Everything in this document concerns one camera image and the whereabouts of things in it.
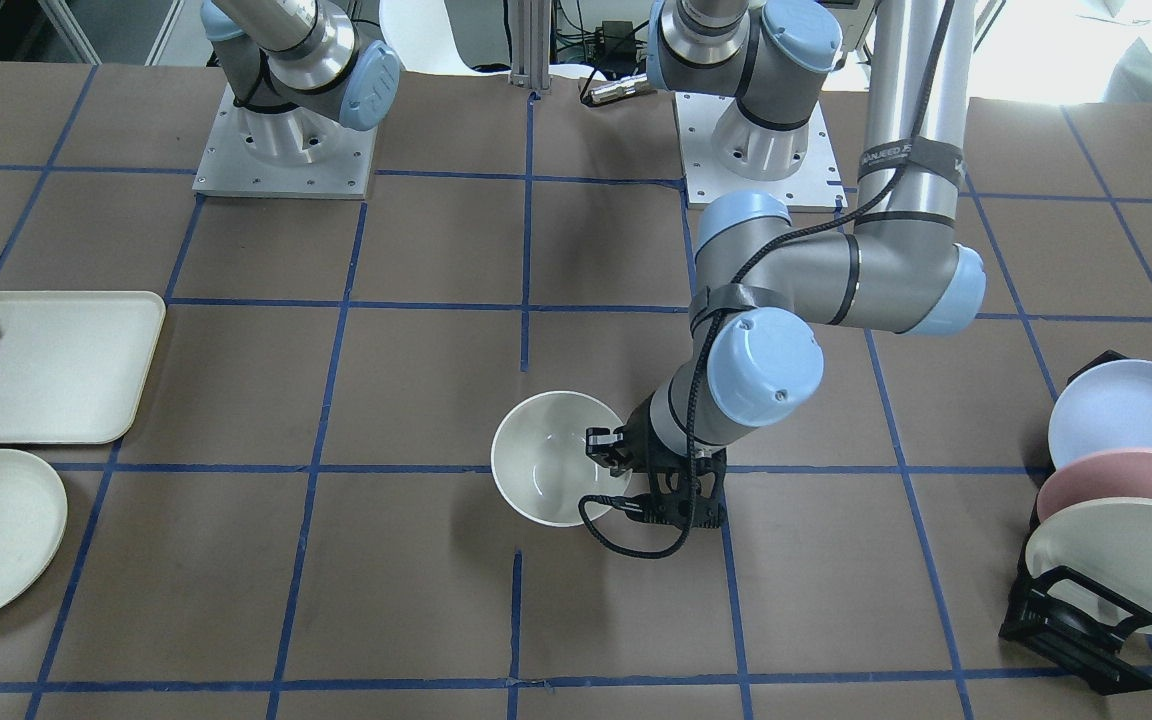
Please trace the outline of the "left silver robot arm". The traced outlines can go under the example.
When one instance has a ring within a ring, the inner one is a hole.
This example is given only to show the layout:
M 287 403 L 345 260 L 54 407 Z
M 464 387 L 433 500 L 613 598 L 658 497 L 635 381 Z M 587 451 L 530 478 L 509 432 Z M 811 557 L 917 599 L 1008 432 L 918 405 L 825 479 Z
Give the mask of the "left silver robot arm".
M 781 423 L 823 379 L 814 324 L 952 334 L 972 323 L 986 274 L 954 228 L 973 14 L 972 1 L 876 3 L 852 214 L 801 228 L 763 190 L 710 202 L 694 256 L 690 359 L 626 427 L 590 429 L 590 458 L 643 471 Z M 841 41 L 817 1 L 658 1 L 646 73 L 662 90 L 732 97 L 723 149 L 749 152 L 755 141 L 805 135 Z

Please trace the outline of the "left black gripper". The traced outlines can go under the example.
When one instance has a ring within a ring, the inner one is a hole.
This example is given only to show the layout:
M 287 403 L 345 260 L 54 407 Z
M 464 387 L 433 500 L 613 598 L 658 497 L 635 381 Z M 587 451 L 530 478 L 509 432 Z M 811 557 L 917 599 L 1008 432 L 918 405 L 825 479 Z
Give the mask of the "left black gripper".
M 613 477 L 626 473 L 645 473 L 649 477 L 675 473 L 685 477 L 689 458 L 672 450 L 659 437 L 653 424 L 654 406 L 654 395 L 645 397 L 622 427 L 586 429 L 585 450 L 596 454 L 596 464 L 608 469 Z

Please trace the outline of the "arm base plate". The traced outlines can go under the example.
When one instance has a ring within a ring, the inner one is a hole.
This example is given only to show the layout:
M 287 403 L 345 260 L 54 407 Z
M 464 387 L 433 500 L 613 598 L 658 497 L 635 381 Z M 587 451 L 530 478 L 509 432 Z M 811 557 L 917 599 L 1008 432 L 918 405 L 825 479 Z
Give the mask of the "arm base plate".
M 225 88 L 192 188 L 227 199 L 365 200 L 376 136 L 303 108 L 238 108 Z
M 738 190 L 767 192 L 791 211 L 844 209 L 844 182 L 820 106 L 791 131 L 749 123 L 732 97 L 675 94 L 675 109 L 690 209 Z

